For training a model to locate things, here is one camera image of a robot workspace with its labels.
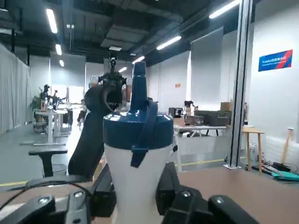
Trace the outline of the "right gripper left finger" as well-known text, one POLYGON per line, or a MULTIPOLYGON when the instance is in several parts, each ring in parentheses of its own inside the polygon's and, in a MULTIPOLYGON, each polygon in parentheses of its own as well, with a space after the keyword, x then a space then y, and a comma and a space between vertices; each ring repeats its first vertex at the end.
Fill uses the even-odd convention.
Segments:
POLYGON ((106 164, 90 189, 79 185, 84 177, 70 175, 49 177, 29 181, 21 192, 3 204, 26 191, 50 185, 72 185, 77 189, 69 192, 66 198, 56 200, 53 195, 35 196, 14 211, 9 212, 2 224, 90 224, 95 217, 110 217, 116 205, 116 193, 109 166, 106 164))

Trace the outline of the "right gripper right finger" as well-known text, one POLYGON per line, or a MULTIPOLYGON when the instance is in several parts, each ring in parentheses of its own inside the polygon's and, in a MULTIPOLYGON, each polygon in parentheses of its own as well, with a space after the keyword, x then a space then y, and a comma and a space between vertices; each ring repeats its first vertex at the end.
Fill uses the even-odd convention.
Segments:
POLYGON ((165 165, 156 190, 163 224, 256 224, 257 221, 225 195, 205 200, 199 190, 180 184, 173 162, 165 165))

